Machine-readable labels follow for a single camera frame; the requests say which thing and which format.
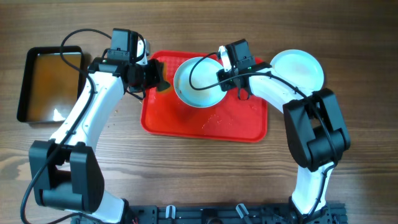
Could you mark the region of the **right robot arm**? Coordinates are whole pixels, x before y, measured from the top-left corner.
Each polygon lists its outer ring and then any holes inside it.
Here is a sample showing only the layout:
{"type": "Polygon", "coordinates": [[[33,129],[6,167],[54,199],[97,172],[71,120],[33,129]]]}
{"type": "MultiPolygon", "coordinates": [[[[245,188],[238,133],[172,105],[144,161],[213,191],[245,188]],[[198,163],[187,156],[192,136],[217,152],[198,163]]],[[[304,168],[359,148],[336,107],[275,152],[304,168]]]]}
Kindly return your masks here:
{"type": "Polygon", "coordinates": [[[291,221],[307,223],[325,213],[333,169],[351,145],[335,94],[323,87],[325,74],[314,56],[285,50],[270,63],[257,63],[244,39],[219,47],[221,89],[245,90],[284,115],[289,151],[298,165],[290,198],[291,221]]]}

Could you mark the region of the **orange green sponge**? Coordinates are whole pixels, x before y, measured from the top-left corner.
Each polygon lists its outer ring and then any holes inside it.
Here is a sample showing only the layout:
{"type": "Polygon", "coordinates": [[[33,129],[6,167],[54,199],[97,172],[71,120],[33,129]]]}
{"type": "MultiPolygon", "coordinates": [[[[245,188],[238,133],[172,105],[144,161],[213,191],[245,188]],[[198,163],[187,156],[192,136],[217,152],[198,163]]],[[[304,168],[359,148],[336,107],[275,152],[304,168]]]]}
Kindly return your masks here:
{"type": "Polygon", "coordinates": [[[170,90],[171,84],[167,81],[160,82],[157,87],[156,91],[159,93],[166,93],[170,90]]]}

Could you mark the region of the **white plate top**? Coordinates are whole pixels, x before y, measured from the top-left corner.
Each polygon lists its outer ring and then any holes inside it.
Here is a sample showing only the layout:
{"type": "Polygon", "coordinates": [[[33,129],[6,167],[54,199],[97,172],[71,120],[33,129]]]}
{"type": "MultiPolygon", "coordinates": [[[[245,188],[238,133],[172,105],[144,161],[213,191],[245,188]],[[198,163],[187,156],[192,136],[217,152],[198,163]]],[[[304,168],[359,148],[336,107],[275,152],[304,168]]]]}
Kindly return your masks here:
{"type": "Polygon", "coordinates": [[[307,95],[323,87],[325,75],[320,63],[303,50],[282,51],[271,60],[271,65],[273,75],[298,87],[307,95]]]}

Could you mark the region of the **white plate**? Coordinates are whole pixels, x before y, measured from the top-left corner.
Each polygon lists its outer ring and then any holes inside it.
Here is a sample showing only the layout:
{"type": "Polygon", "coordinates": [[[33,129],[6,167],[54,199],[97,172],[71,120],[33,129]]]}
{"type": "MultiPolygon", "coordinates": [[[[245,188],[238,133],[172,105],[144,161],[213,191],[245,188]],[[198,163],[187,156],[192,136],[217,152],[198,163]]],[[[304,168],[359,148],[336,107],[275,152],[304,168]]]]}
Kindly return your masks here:
{"type": "Polygon", "coordinates": [[[320,63],[303,50],[282,51],[271,60],[271,65],[273,75],[298,87],[307,95],[323,87],[325,75],[320,63]]]}
{"type": "Polygon", "coordinates": [[[216,73],[223,69],[223,66],[214,59],[206,58],[195,67],[191,82],[189,82],[190,72],[200,59],[201,57],[190,58],[178,67],[174,75],[174,90],[186,105],[194,108],[209,108],[218,104],[226,96],[226,92],[222,91],[219,85],[206,90],[195,90],[190,83],[195,88],[204,88],[218,83],[216,73]]]}

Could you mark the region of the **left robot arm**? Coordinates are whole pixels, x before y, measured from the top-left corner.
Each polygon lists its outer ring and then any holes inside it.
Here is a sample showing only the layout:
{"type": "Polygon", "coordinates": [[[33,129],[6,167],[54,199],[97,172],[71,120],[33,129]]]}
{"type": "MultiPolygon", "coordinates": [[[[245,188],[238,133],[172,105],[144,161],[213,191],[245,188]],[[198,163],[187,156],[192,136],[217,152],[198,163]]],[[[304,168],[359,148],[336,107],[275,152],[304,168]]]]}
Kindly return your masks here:
{"type": "Polygon", "coordinates": [[[136,223],[127,200],[104,188],[95,156],[100,134],[114,107],[126,94],[143,100],[147,90],[164,91],[169,83],[163,65],[149,59],[143,36],[114,29],[111,46],[86,70],[85,87],[70,114],[48,141],[35,141],[29,149],[32,180],[21,202],[20,216],[33,196],[37,205],[66,210],[69,217],[96,223],[136,223]]]}

